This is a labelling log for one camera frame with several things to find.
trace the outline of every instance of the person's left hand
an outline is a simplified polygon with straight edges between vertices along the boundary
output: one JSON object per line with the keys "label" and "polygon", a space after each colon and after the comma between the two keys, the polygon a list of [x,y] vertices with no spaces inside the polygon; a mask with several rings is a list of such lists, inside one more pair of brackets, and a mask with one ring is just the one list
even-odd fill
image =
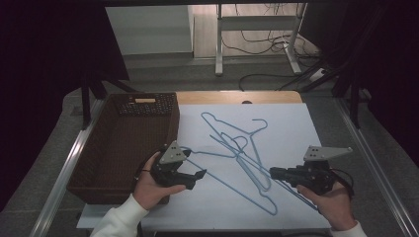
{"label": "person's left hand", "polygon": [[139,175],[138,182],[136,183],[133,197],[144,208],[151,209],[154,205],[160,202],[163,197],[177,194],[186,189],[183,185],[172,186],[163,188],[156,184],[153,177],[150,175],[151,166],[160,152],[156,152],[147,163],[145,163],[143,171]]}

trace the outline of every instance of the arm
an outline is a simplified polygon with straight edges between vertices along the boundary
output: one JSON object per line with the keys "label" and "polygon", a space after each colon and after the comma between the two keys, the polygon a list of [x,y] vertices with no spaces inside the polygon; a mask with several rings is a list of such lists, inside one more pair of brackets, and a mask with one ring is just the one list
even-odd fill
{"label": "arm", "polygon": [[332,226],[331,234],[334,237],[367,236],[361,224],[355,220],[352,214],[351,201],[342,184],[336,182],[333,190],[323,196],[318,196],[304,186],[298,185],[296,188],[304,197],[317,205],[320,213]]}
{"label": "arm", "polygon": [[162,188],[155,183],[147,171],[151,169],[158,154],[154,154],[145,163],[134,193],[120,207],[110,209],[91,236],[136,236],[136,226],[148,214],[149,209],[163,197],[179,193],[186,188],[185,186]]}

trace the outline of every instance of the hand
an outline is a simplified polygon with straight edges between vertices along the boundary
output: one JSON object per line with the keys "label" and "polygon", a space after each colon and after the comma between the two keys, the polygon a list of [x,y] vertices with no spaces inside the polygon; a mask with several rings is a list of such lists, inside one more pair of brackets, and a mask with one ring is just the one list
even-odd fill
{"label": "hand", "polygon": [[320,213],[329,221],[334,230],[343,231],[357,225],[351,210],[351,201],[346,188],[339,182],[333,185],[332,191],[318,196],[312,190],[298,185],[296,189],[317,205]]}
{"label": "hand", "polygon": [[154,205],[160,202],[163,197],[177,194],[183,191],[186,187],[183,185],[172,186],[169,188],[162,188],[156,184],[150,175],[151,166],[160,152],[156,152],[145,163],[143,171],[139,175],[138,182],[136,183],[133,197],[144,208],[151,209]]}

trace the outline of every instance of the gray floor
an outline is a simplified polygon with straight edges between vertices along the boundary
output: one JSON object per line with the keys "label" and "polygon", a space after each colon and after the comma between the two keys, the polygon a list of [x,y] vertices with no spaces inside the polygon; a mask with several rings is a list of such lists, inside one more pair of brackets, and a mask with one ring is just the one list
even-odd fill
{"label": "gray floor", "polygon": [[[131,80],[127,83],[146,92],[239,90],[239,78],[250,73],[291,75],[291,69],[283,57],[228,58],[222,77],[214,76],[213,60],[196,60],[185,55],[131,56],[126,58],[126,67]],[[247,78],[242,86],[245,90],[275,90],[290,80],[253,77]],[[354,148],[351,155],[332,163],[333,167],[348,171],[355,179],[354,214],[369,236],[404,236],[357,148],[354,137],[338,113],[335,99],[330,94],[332,86],[333,82],[329,82],[301,96],[308,106],[323,146]],[[107,88],[110,92],[121,92],[110,85]],[[70,93],[64,99],[60,120],[36,164],[0,213],[0,236],[28,236],[31,232],[80,130],[80,102],[79,91]],[[360,104],[360,123],[389,181],[417,225],[419,188],[414,184],[419,182],[418,168],[379,125],[366,104]],[[47,236],[86,236],[85,230],[75,228],[82,207],[81,200],[66,194]]]}

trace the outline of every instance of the metal frame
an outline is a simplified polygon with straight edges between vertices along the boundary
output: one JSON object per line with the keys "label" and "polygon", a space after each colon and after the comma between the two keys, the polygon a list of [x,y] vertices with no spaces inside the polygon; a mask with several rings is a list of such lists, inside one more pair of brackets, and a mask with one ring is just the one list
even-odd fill
{"label": "metal frame", "polygon": [[81,151],[87,141],[87,138],[96,123],[98,114],[105,102],[102,100],[96,100],[92,107],[93,120],[90,125],[85,129],[81,130],[78,134],[73,147],[67,157],[67,160],[64,163],[64,166],[61,169],[61,172],[58,175],[58,178],[55,181],[55,184],[52,187],[49,196],[43,205],[42,211],[38,217],[38,220],[35,222],[35,226],[31,231],[30,236],[45,236],[49,230],[49,227],[55,217],[56,212],[61,204],[62,198],[64,197],[65,190],[67,187],[68,180],[70,179],[71,173],[74,170],[74,167],[77,163],[77,160],[80,156]]}
{"label": "metal frame", "polygon": [[215,75],[222,75],[222,32],[227,31],[293,31],[290,42],[284,43],[285,53],[295,75],[301,74],[298,62],[293,54],[296,35],[302,21],[306,3],[302,3],[295,16],[234,16],[222,17],[222,4],[217,5],[216,16],[216,53]]}
{"label": "metal frame", "polygon": [[374,152],[370,148],[362,131],[352,123],[345,100],[336,99],[335,102],[336,106],[338,107],[339,113],[341,114],[343,120],[348,126],[351,135],[354,137],[354,140],[357,143],[357,146],[360,148],[361,154],[366,160],[367,166],[370,169],[374,179],[376,180],[376,183],[379,189],[381,190],[382,195],[387,201],[390,210],[392,211],[395,219],[397,220],[400,229],[403,231],[404,236],[418,237],[418,230],[413,224],[409,213],[407,212],[406,208],[400,200],[400,197],[397,195],[394,188],[390,184],[387,176],[384,173],[384,170],[379,164]]}

